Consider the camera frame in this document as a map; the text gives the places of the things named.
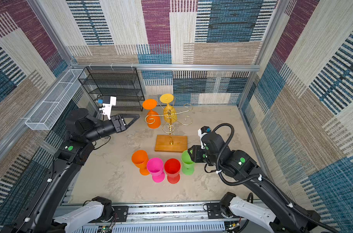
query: white wire basket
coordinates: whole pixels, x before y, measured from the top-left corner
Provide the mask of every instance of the white wire basket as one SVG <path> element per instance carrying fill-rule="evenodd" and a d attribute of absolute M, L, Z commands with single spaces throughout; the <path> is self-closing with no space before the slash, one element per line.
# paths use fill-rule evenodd
<path fill-rule="evenodd" d="M 78 77 L 86 74 L 82 69 L 71 69 L 58 82 L 25 124 L 31 130 L 51 130 L 81 83 Z"/>

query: wooden base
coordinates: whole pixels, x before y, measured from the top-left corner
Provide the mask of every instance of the wooden base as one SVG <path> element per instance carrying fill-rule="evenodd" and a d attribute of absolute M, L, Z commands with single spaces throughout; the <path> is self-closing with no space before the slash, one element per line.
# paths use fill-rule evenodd
<path fill-rule="evenodd" d="M 170 145 L 169 135 L 157 135 L 154 151 L 162 152 L 183 152 L 188 150 L 187 136 L 171 135 L 173 144 Z"/>

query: gray floor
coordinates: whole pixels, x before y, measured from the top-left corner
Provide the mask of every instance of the gray floor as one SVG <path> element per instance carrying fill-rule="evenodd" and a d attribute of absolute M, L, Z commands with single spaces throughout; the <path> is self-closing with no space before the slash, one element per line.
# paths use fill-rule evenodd
<path fill-rule="evenodd" d="M 233 192 L 246 198 L 250 192 L 243 185 L 227 186 L 216 173 L 204 172 L 204 164 L 196 164 L 195 172 L 191 176 L 182 173 L 177 184 L 170 184 L 167 179 L 161 183 L 152 181 L 151 175 L 142 176 L 139 169 L 131 162 L 132 154 L 137 150 L 145 150 L 149 158 L 159 157 L 164 162 L 170 158 L 180 161 L 181 153 L 155 152 L 154 145 L 157 134 L 165 134 L 161 127 L 150 129 L 144 122 L 147 110 L 135 112 L 141 115 L 127 131 L 112 135 L 110 142 L 91 153 L 85 166 L 81 169 L 72 192 L 70 203 L 83 203 L 96 196 L 109 198 L 118 202 L 146 202 L 146 201 L 199 201 L 218 200 L 226 192 Z M 189 126 L 175 124 L 174 135 L 188 136 L 188 147 L 199 145 L 197 130 L 202 126 L 216 127 L 221 123 L 230 123 L 235 127 L 235 134 L 229 146 L 231 150 L 243 150 L 257 160 L 250 139 L 245 130 L 239 110 L 234 105 L 206 105 L 194 107 L 189 112 L 193 123 Z M 184 120 L 186 114 L 178 115 Z M 217 130 L 224 140 L 229 136 L 230 129 L 222 127 Z M 98 141 L 100 146 L 106 141 Z"/>

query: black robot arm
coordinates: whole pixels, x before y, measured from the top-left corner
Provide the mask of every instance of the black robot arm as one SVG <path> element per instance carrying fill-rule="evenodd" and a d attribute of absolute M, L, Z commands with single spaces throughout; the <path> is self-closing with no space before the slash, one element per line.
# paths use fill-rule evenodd
<path fill-rule="evenodd" d="M 226 142 L 215 132 L 222 126 L 231 128 L 231 134 Z M 227 123 L 220 124 L 213 130 L 207 126 L 202 127 L 199 130 L 201 145 L 194 145 L 188 149 L 192 161 L 215 166 L 221 180 L 227 185 L 243 184 L 252 190 L 276 215 L 274 222 L 270 223 L 274 232 L 308 233 L 316 226 L 337 232 L 334 228 L 319 222 L 320 215 L 317 212 L 305 210 L 292 201 L 265 175 L 257 162 L 247 153 L 241 150 L 231 151 L 228 143 L 233 133 L 233 126 Z M 236 181 L 227 181 L 223 173 Z M 227 193 L 220 202 L 221 212 L 225 216 L 233 216 L 229 208 L 232 198 L 233 196 Z"/>
<path fill-rule="evenodd" d="M 94 150 L 92 142 L 125 131 L 138 118 L 138 114 L 117 114 L 110 120 L 101 121 L 92 117 L 87 109 L 71 111 L 65 120 L 67 138 L 55 153 L 52 166 L 42 178 L 34 198 L 13 224 L 3 227 L 1 233 L 64 232 L 61 224 L 54 226 L 53 214 L 74 176 Z"/>

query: patterned carpet wall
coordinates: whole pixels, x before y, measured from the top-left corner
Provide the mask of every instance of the patterned carpet wall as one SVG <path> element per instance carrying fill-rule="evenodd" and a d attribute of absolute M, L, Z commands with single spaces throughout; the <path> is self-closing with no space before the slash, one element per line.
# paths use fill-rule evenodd
<path fill-rule="evenodd" d="M 249 72 L 138 71 L 146 98 L 171 93 L 175 105 L 238 104 Z"/>
<path fill-rule="evenodd" d="M 0 140 L 66 67 L 26 0 L 0 0 Z"/>
<path fill-rule="evenodd" d="M 277 0 L 38 0 L 78 63 L 253 64 Z"/>
<path fill-rule="evenodd" d="M 80 87 L 50 131 L 28 130 L 0 163 L 0 229 L 10 224 L 30 202 L 41 178 L 51 165 L 53 154 L 65 138 L 65 118 L 74 109 L 97 108 Z"/>
<path fill-rule="evenodd" d="M 242 110 L 275 183 L 353 233 L 353 0 L 291 0 Z"/>

